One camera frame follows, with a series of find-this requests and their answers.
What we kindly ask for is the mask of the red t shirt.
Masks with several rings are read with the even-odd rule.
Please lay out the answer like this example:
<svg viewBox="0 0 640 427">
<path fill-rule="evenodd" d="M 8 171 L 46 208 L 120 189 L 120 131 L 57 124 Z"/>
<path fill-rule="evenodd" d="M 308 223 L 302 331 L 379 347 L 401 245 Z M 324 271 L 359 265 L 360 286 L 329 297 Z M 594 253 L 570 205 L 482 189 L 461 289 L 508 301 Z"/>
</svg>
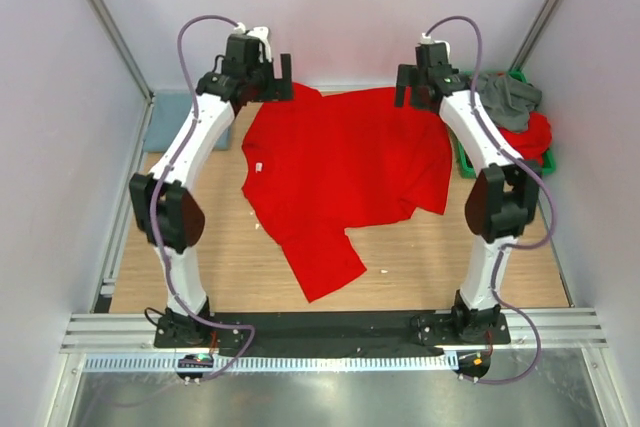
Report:
<svg viewBox="0 0 640 427">
<path fill-rule="evenodd" d="M 394 100 L 391 87 L 323 95 L 295 84 L 292 100 L 262 104 L 244 137 L 243 194 L 308 302 L 365 273 L 347 230 L 446 209 L 448 129 Z"/>
</svg>

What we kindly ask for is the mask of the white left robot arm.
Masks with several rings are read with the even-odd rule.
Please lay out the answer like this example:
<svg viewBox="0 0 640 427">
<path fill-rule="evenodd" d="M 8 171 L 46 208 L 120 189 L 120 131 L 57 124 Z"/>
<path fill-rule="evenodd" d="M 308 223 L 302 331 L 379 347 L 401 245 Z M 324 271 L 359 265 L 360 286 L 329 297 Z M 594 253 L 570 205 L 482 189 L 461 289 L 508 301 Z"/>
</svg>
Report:
<svg viewBox="0 0 640 427">
<path fill-rule="evenodd" d="M 159 257 L 168 292 L 156 322 L 159 348 L 200 347 L 211 337 L 196 251 L 205 214 L 192 190 L 215 144 L 246 104 L 292 99 L 291 57 L 283 54 L 280 61 L 276 70 L 269 28 L 235 28 L 213 70 L 188 84 L 192 104 L 166 152 L 148 173 L 129 181 L 136 226 Z"/>
</svg>

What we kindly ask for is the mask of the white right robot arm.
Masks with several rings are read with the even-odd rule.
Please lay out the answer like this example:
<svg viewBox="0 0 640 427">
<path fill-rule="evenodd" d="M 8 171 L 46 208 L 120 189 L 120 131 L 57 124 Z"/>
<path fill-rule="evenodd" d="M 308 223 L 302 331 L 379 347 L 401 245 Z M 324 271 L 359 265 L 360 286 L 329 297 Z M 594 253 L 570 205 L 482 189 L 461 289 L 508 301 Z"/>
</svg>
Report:
<svg viewBox="0 0 640 427">
<path fill-rule="evenodd" d="M 395 104 L 407 101 L 437 114 L 461 142 L 476 175 L 464 207 L 475 237 L 466 278 L 449 313 L 417 322 L 427 344 L 484 343 L 503 334 L 502 282 L 512 248 L 534 220 L 540 168 L 506 141 L 472 92 L 470 77 L 451 65 L 449 51 L 447 42 L 424 36 L 415 64 L 400 65 L 396 78 Z"/>
</svg>

